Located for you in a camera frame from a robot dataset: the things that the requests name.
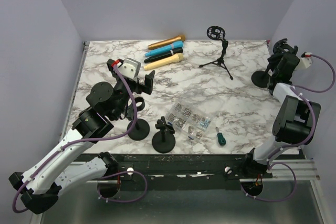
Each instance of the tripod leg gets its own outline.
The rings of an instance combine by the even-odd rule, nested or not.
[[[214,61],[211,61],[211,62],[209,62],[209,63],[207,63],[207,64],[199,65],[199,67],[202,68],[202,67],[204,67],[204,66],[206,66],[206,65],[214,64],[216,61],[217,61],[217,60],[214,60]]]
[[[224,63],[222,63],[224,66],[222,66],[222,65],[219,65],[221,68],[224,68],[225,70],[226,70],[226,72],[229,74],[229,76],[230,76],[230,79],[231,80],[233,80],[233,77],[232,77],[232,75],[230,74],[230,72],[229,72],[229,70],[227,69],[227,67],[225,66],[225,64]]]

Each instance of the blue microphone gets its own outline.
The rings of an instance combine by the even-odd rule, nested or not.
[[[149,57],[149,56],[158,55],[158,54],[161,54],[163,52],[168,52],[168,51],[170,51],[174,48],[178,48],[178,47],[183,47],[183,42],[182,41],[177,41],[177,42],[174,42],[174,43],[172,43],[168,46],[156,48],[156,49],[154,49],[150,52],[145,53],[145,56]]]

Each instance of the black microphone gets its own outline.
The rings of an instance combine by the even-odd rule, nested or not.
[[[174,48],[168,52],[163,52],[162,54],[159,54],[159,55],[155,55],[155,56],[152,56],[152,57],[149,57],[147,59],[144,60],[145,63],[148,63],[148,62],[155,62],[157,60],[162,60],[164,58],[167,58],[171,55],[174,55],[174,54],[177,54],[179,52],[183,52],[183,49],[182,47],[178,47],[178,48]]]

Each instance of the microphone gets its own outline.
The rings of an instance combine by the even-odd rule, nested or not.
[[[163,52],[162,54],[159,54],[159,55],[156,55],[156,56],[152,56],[152,57],[149,57],[147,59],[145,59],[143,62],[145,63],[149,63],[149,62],[155,62],[155,61],[158,61],[158,60],[162,60],[164,58],[167,58],[171,55],[174,55],[174,54],[177,54],[179,52],[183,52],[183,49],[182,47],[178,47],[178,48],[174,48],[168,52]]]
[[[174,42],[179,41],[179,40],[180,41],[185,41],[185,36],[183,34],[180,34],[180,35],[178,35],[174,38],[166,39],[164,41],[160,41],[160,42],[150,44],[150,45],[148,45],[148,49],[153,50],[153,49],[156,49],[156,48],[159,48],[159,47],[169,45],[169,44],[174,43]]]
[[[172,50],[172,49],[177,48],[177,47],[183,47],[183,42],[182,41],[177,41],[177,42],[174,42],[174,43],[172,43],[168,46],[164,46],[164,47],[154,49],[150,52],[145,53],[145,56],[149,57],[149,56],[158,55],[158,54],[161,54],[163,52],[167,52],[167,51]]]
[[[173,62],[179,62],[181,60],[183,60],[183,54],[178,53],[178,54],[174,54],[173,56],[170,56],[168,58],[165,58],[165,59],[158,60],[156,62],[147,64],[147,65],[143,66],[143,68],[144,68],[145,71],[148,71],[148,70],[151,70],[151,69],[154,69],[154,68],[158,68],[160,66],[164,66],[164,65],[173,63]]]

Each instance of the gray wall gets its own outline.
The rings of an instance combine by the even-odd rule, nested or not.
[[[293,0],[62,0],[85,40],[164,39],[184,32],[207,39],[223,26],[228,39],[271,39]]]
[[[57,143],[82,42],[61,0],[0,0],[0,6],[0,222],[29,223],[30,212],[12,212],[8,177]]]
[[[328,59],[336,67],[335,17],[336,0],[294,0],[272,42],[287,37],[290,45],[299,47],[300,53],[310,51]],[[329,67],[316,59],[310,69],[295,74],[293,83],[321,90],[328,87],[331,77]],[[322,106],[314,140],[305,152],[316,161],[330,209],[335,210],[336,87],[323,94],[305,91],[304,94]]]

